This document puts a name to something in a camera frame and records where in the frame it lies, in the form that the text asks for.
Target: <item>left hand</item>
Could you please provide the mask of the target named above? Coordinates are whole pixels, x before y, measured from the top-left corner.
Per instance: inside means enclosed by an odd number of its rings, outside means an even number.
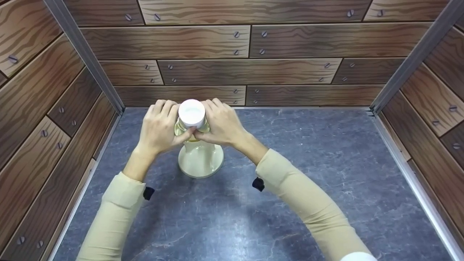
[[[171,100],[157,100],[143,118],[140,140],[135,148],[139,155],[152,158],[188,140],[195,129],[174,135],[179,104]]]

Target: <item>wood grain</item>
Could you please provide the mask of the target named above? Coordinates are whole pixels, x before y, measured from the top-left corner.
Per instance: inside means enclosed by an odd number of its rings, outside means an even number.
[[[79,26],[144,25],[137,0],[64,0]]]
[[[419,180],[420,184],[422,185],[425,192],[429,196],[430,200],[432,201],[433,205],[437,209],[438,213],[443,218],[443,221],[445,222],[446,226],[450,230],[450,232],[453,235],[454,239],[456,239],[456,241],[458,242],[458,244],[460,245],[461,248],[464,248],[464,237],[463,237],[463,235],[459,232],[459,229],[456,227],[456,224],[453,222],[450,215],[446,211],[445,207],[443,206],[443,204],[438,199],[437,194],[435,193],[435,191],[433,191],[432,187],[430,186],[430,184],[425,179],[424,174],[422,174],[422,172],[420,172],[419,167],[414,162],[414,160],[411,159],[407,163],[409,164],[409,167],[411,167],[412,171],[416,175],[417,179]]]
[[[440,137],[464,120],[464,102],[456,96],[426,65],[422,64],[405,82],[401,90]]]
[[[464,99],[464,33],[452,28],[425,59],[461,99]]]
[[[105,134],[103,135],[102,139],[100,140],[100,143],[98,144],[97,149],[96,149],[95,152],[93,153],[93,156],[92,156],[92,157],[93,157],[95,160],[98,159],[98,156],[100,155],[100,152],[102,151],[103,146],[105,145],[106,139],[107,139],[108,136],[110,135],[111,129],[113,128],[113,125],[116,123],[116,120],[117,120],[117,114],[115,113],[115,114],[113,115],[113,118],[111,119],[110,124],[109,124],[108,127],[106,128]]]
[[[464,167],[464,122],[443,135],[440,140],[461,167]]]
[[[100,61],[113,85],[163,85],[156,60]]]
[[[404,58],[345,58],[332,83],[385,84]]]
[[[82,28],[82,33],[100,60],[246,58],[250,41],[250,26]]]
[[[0,249],[3,249],[63,154],[70,138],[45,117],[0,172]]]
[[[48,116],[73,137],[101,92],[92,74],[84,68],[48,112]]]
[[[45,251],[56,227],[98,146],[114,109],[101,94],[84,123],[63,153],[26,216],[13,235],[0,259],[38,260]],[[21,245],[16,239],[24,236]],[[37,242],[44,246],[37,248]]]
[[[364,21],[434,21],[448,1],[373,0]]]
[[[12,76],[61,32],[42,0],[12,0],[0,6],[0,70]],[[8,60],[14,55],[18,62]]]
[[[429,22],[253,26],[251,58],[407,56]]]
[[[158,63],[167,85],[286,85],[330,83],[340,62],[341,59],[241,59]]]
[[[369,6],[369,0],[139,0],[139,3],[146,23],[152,25],[361,21]],[[350,9],[354,14],[348,17]]]
[[[383,85],[248,86],[247,106],[368,106]]]
[[[150,106],[158,99],[181,103],[187,99],[218,98],[234,106],[245,105],[245,86],[115,86],[126,106]]]
[[[382,111],[462,233],[464,171],[401,92]]]
[[[50,257],[50,254],[53,251],[53,248],[55,247],[55,244],[63,231],[64,226],[66,225],[66,222],[69,219],[69,215],[71,214],[71,211],[73,210],[74,206],[77,203],[77,200],[80,197],[80,194],[82,192],[82,189],[84,188],[85,183],[89,179],[89,175],[92,172],[92,169],[95,167],[95,160],[90,159],[89,165],[87,166],[87,169],[84,172],[84,175],[82,176],[81,180],[79,181],[79,185],[77,185],[76,191],[74,191],[74,194],[72,195],[71,201],[69,201],[68,206],[66,207],[66,210],[64,211],[63,216],[61,217],[61,220],[59,221],[59,224],[57,228],[55,229],[55,232],[53,232],[53,236],[50,239],[50,242],[46,246],[45,252],[40,258],[40,261],[48,261],[48,258]]]
[[[0,168],[83,66],[62,35],[0,89]]]
[[[383,112],[380,112],[378,115],[379,119],[382,121],[383,125],[385,126],[385,129],[388,131],[390,136],[392,137],[393,141],[395,142],[396,146],[400,150],[401,154],[403,155],[404,159],[406,161],[411,159],[411,155],[409,152],[407,152],[405,146],[401,142],[400,138],[398,135],[396,135],[396,132],[393,130],[393,127],[390,125],[390,123],[387,121],[387,118],[385,118],[385,115],[383,115]]]

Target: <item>side wall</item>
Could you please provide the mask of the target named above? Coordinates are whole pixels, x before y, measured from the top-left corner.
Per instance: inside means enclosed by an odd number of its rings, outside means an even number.
[[[464,249],[464,32],[461,20],[379,114]]]
[[[46,260],[115,111],[42,0],[0,32],[0,259]]]

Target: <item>cream bottle base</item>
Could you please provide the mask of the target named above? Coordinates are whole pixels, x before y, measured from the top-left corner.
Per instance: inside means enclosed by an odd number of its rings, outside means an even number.
[[[181,171],[192,178],[205,178],[216,173],[224,163],[224,151],[219,145],[203,141],[186,142],[179,152]]]

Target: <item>hand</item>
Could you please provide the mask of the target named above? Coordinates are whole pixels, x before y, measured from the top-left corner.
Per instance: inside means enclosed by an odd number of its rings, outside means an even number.
[[[170,100],[157,100],[155,105],[150,106],[143,118],[140,140],[134,151],[154,160],[158,154],[188,140],[193,134],[192,128],[182,135],[174,135],[179,106]]]
[[[229,105],[214,98],[201,102],[206,111],[206,119],[210,126],[209,133],[195,131],[195,138],[208,143],[237,146],[248,132],[243,128],[235,110]]]

